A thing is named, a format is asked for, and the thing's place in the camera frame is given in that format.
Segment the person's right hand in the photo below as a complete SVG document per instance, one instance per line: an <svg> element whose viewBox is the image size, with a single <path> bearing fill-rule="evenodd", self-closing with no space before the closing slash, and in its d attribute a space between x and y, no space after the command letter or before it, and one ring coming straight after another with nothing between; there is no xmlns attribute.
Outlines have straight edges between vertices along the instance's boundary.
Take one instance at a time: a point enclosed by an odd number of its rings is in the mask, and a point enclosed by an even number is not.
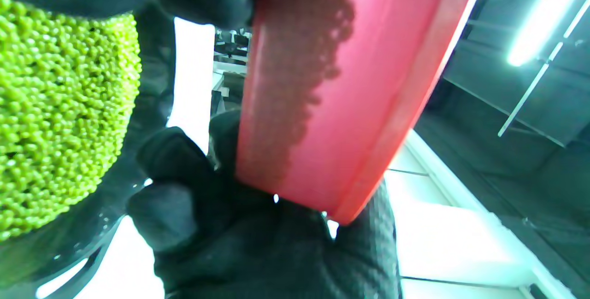
<svg viewBox="0 0 590 299"><path fill-rule="evenodd" d="M127 213L154 253L167 299L401 299L396 228L382 182L331 237L319 211L234 178L240 113L213 117L209 155L180 128L137 161L152 183Z"/></svg>

